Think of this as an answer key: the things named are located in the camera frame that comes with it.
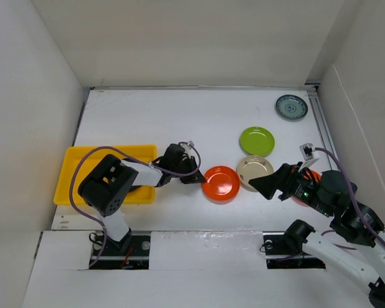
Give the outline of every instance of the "yellow tray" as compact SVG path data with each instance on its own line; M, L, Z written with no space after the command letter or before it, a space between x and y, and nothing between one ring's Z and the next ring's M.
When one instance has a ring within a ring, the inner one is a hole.
M142 146L114 146L130 156L133 156L144 162L151 162L157 157L157 147L149 144ZM67 149L64 156L62 170L58 178L54 203L56 205L71 205L69 200L69 189L71 178L80 160L90 150L96 146L73 146ZM77 174L74 185L73 198L77 205L85 205L82 197L77 193L79 184L96 167L101 159L107 154L114 154L116 157L123 158L122 155L112 150L99 150L93 153L82 165ZM133 192L129 192L124 199L124 203L152 203L155 197L155 188L150 186L141 186Z

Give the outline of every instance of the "red plate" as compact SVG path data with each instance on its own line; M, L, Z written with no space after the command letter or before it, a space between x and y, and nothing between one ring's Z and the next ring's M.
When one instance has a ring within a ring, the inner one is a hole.
M216 201L227 201L237 196L240 183L237 173L226 166L209 169L205 175L206 183L203 191L208 198Z

